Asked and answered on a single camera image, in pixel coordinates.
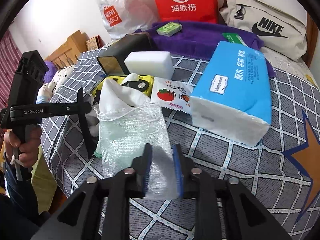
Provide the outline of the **person's left hand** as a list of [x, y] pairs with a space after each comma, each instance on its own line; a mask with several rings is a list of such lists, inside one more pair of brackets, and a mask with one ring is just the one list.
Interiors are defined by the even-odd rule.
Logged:
[[41, 144], [42, 129], [39, 125], [34, 126], [29, 134], [29, 140], [21, 143], [18, 137], [10, 130], [4, 133], [5, 156], [8, 160], [12, 159], [15, 148], [19, 148], [21, 154], [18, 159], [26, 168], [32, 167], [38, 159], [39, 146]]

